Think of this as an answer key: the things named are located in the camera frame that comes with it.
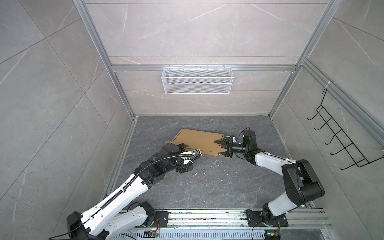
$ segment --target white zip tie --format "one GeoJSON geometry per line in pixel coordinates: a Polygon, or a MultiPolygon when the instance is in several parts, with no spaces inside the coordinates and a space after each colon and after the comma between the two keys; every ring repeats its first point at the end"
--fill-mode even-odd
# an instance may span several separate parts
{"type": "Polygon", "coordinates": [[[327,83],[327,85],[325,85],[325,88],[327,88],[328,85],[329,85],[330,83],[336,83],[336,82],[331,82],[331,81],[329,81],[329,82],[327,83]]]}

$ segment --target mesh basket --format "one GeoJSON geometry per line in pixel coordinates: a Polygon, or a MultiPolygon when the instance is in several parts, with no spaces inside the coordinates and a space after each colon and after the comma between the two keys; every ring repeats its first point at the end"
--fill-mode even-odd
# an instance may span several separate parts
{"type": "Polygon", "coordinates": [[[161,80],[166,94],[229,93],[233,73],[230,67],[163,68],[161,80]]]}

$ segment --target cardboard box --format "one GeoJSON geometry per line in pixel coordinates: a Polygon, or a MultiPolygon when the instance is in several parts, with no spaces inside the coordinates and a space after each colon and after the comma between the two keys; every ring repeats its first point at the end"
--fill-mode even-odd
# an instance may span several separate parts
{"type": "Polygon", "coordinates": [[[170,143],[176,145],[184,143],[188,146],[187,151],[200,149],[202,154],[218,156],[220,152],[225,152],[226,149],[221,148],[220,144],[214,141],[223,137],[224,134],[182,129],[170,143]]]}

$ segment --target gray marble floor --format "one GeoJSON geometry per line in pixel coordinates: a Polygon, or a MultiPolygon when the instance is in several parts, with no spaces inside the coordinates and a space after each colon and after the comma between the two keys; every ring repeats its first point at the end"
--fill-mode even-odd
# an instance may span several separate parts
{"type": "MultiPolygon", "coordinates": [[[[237,136],[248,126],[261,149],[287,156],[268,116],[140,116],[117,186],[182,128],[237,136]]],[[[269,169],[237,157],[203,155],[192,171],[168,173],[137,200],[155,209],[261,208],[283,191],[282,177],[269,169]]]]}

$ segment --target black wire hook rack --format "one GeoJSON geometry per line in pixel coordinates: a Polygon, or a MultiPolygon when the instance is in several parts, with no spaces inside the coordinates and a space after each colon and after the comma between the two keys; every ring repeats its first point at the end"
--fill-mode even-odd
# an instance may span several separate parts
{"type": "Polygon", "coordinates": [[[363,166],[365,166],[365,165],[367,165],[367,164],[371,164],[371,163],[373,163],[373,162],[375,162],[375,161],[377,161],[377,160],[380,160],[380,159],[382,159],[382,158],[384,158],[384,155],[382,156],[382,157],[380,157],[380,158],[378,158],[378,159],[375,159],[375,160],[373,160],[373,161],[369,161],[365,156],[364,156],[364,154],[360,151],[360,149],[355,145],[355,143],[349,138],[349,136],[344,132],[344,130],[342,129],[342,127],[340,127],[340,125],[338,124],[338,122],[332,117],[332,115],[327,111],[327,109],[323,106],[323,101],[324,101],[324,97],[325,97],[325,94],[327,93],[327,89],[325,88],[324,90],[323,90],[323,92],[322,92],[322,94],[324,94],[323,95],[323,99],[321,100],[321,103],[320,103],[320,105],[316,108],[316,114],[312,117],[312,118],[307,118],[308,120],[312,120],[314,117],[316,117],[317,115],[319,115],[323,120],[324,120],[324,124],[320,127],[320,128],[318,128],[318,129],[316,129],[315,128],[315,130],[317,131],[317,130],[320,130],[322,127],[324,127],[325,125],[327,125],[328,127],[329,127],[329,129],[332,131],[332,133],[333,133],[333,137],[331,138],[331,140],[329,141],[329,143],[326,143],[326,142],[324,142],[326,145],[329,145],[331,142],[332,142],[332,140],[336,137],[337,138],[337,140],[340,142],[340,144],[343,146],[343,148],[342,149],[340,149],[339,151],[337,151],[336,153],[331,153],[330,152],[330,154],[331,155],[335,155],[335,154],[338,154],[339,152],[341,152],[341,151],[343,151],[343,150],[345,150],[347,153],[348,153],[348,155],[351,157],[351,159],[353,160],[353,162],[354,162],[354,164],[352,164],[352,165],[350,165],[350,166],[348,166],[348,167],[346,167],[346,168],[341,168],[341,167],[339,167],[341,170],[345,170],[345,169],[347,169],[347,168],[350,168],[350,167],[352,167],[352,166],[354,166],[354,165],[356,165],[356,166],[358,166],[358,167],[363,167],[363,166]],[[328,119],[328,120],[325,120],[325,118],[324,118],[324,116],[323,115],[321,115],[321,113],[320,113],[320,111],[321,110],[324,110],[324,111],[326,111],[326,113],[330,116],[330,118],[328,119]],[[331,126],[328,124],[329,123],[329,121],[331,121],[331,120],[333,120],[335,123],[336,123],[336,125],[339,127],[339,131],[334,131],[332,128],[331,128],[331,126]],[[341,140],[340,140],[340,138],[337,136],[337,134],[339,134],[339,133],[344,133],[344,135],[345,136],[347,136],[347,138],[349,139],[349,141],[351,142],[350,144],[348,144],[348,145],[344,145],[342,142],[341,142],[341,140]],[[357,151],[359,151],[359,153],[361,154],[361,156],[363,157],[363,159],[361,159],[361,160],[359,160],[359,161],[356,161],[353,157],[352,157],[352,155],[349,153],[349,151],[348,151],[348,149],[347,149],[347,147],[350,147],[350,146],[353,146],[353,147],[355,147],[356,149],[357,149],[357,151]]]}

